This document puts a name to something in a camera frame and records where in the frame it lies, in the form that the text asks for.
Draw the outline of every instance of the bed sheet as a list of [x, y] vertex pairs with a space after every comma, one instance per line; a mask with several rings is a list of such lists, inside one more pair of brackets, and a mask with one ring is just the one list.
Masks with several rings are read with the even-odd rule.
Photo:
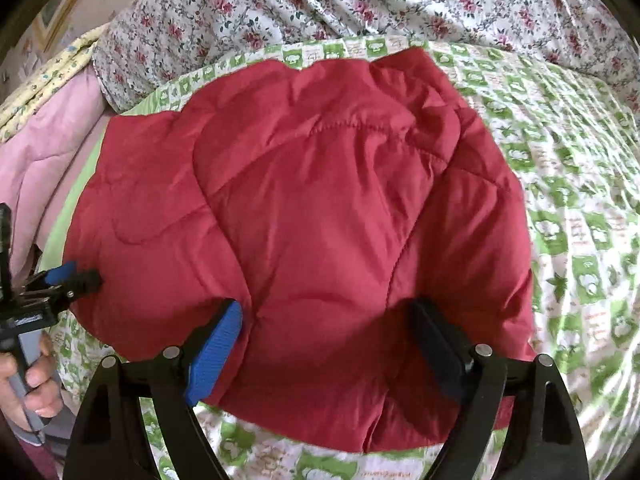
[[[601, 80], [553, 64], [468, 44], [366, 37], [272, 46], [223, 57], [165, 84], [130, 113], [181, 110], [198, 88], [263, 59], [302, 69], [324, 58], [375, 59], [423, 47], [489, 127], [526, 190], [535, 276], [532, 345], [552, 355], [568, 386], [593, 479], [604, 478], [640, 426], [640, 163], [638, 130]], [[47, 244], [59, 264], [78, 196], [95, 170], [99, 144]], [[60, 374], [81, 399], [93, 370], [112, 350], [71, 313], [52, 330]], [[143, 400], [152, 450], [164, 479], [175, 478], [152, 403]], [[233, 478], [316, 480], [420, 478], [439, 447], [353, 454], [277, 436], [199, 405], [208, 440]], [[496, 431], [477, 478], [490, 478], [505, 432]]]
[[495, 46], [597, 76], [640, 120], [634, 45], [600, 0], [135, 0], [94, 65], [116, 110], [235, 50], [402, 34]]

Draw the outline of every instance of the metal rivet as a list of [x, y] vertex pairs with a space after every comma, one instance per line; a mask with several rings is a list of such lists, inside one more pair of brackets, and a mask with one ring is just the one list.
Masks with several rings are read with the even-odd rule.
[[169, 346], [162, 351], [165, 359], [175, 359], [180, 355], [180, 349], [177, 346]]
[[116, 358], [112, 355], [105, 357], [102, 360], [102, 366], [104, 368], [111, 368], [112, 366], [115, 366], [115, 365], [116, 365]]
[[546, 354], [540, 354], [538, 356], [538, 362], [543, 366], [553, 366], [554, 360], [551, 356]]
[[491, 357], [491, 354], [494, 353], [494, 349], [489, 345], [485, 345], [484, 343], [480, 343], [476, 345], [476, 353], [482, 357]]

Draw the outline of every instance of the red puffer jacket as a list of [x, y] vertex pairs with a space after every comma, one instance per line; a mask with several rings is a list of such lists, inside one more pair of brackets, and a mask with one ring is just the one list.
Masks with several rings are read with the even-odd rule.
[[130, 360], [239, 300], [242, 333], [207, 402], [319, 446], [446, 439], [457, 408], [404, 298], [429, 296], [474, 342], [533, 355], [520, 184], [417, 49], [301, 72], [262, 62], [180, 113], [112, 119], [65, 259], [100, 270], [102, 291], [75, 313]]

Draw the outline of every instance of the bed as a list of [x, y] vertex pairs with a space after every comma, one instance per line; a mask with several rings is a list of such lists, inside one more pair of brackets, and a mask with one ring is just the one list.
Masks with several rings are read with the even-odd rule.
[[[526, 190], [532, 345], [563, 373], [592, 478], [613, 478], [640, 428], [640, 70], [634, 44], [598, 0], [136, 0], [98, 40], [93, 62], [116, 110], [151, 114], [180, 110], [213, 78], [263, 59], [302, 70], [409, 46], [426, 49], [449, 75]], [[99, 154], [100, 140], [56, 211], [41, 268], [62, 260]], [[79, 401], [112, 350], [71, 313], [51, 334], [63, 383]], [[142, 407], [161, 475], [176, 478], [153, 407]], [[238, 477], [417, 479], [439, 450], [350, 454], [210, 406], [196, 414]], [[492, 436], [478, 479], [491, 477], [504, 437]]]

